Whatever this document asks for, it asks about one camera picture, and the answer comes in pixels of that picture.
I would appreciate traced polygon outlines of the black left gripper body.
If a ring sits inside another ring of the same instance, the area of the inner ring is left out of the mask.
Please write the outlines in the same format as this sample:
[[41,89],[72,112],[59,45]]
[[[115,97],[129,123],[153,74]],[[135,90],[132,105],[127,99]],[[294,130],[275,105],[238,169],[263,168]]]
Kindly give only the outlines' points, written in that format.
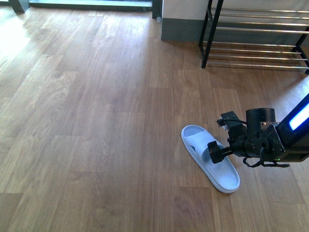
[[257,128],[230,127],[228,142],[233,153],[239,157],[258,158],[255,141],[260,130]]

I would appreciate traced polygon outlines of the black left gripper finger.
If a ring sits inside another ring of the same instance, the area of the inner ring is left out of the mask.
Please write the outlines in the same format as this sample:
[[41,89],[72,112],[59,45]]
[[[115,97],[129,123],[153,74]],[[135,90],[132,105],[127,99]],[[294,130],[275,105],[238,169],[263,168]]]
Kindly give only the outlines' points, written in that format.
[[222,162],[225,157],[232,155],[230,147],[220,148],[216,141],[208,143],[208,150],[213,163]]

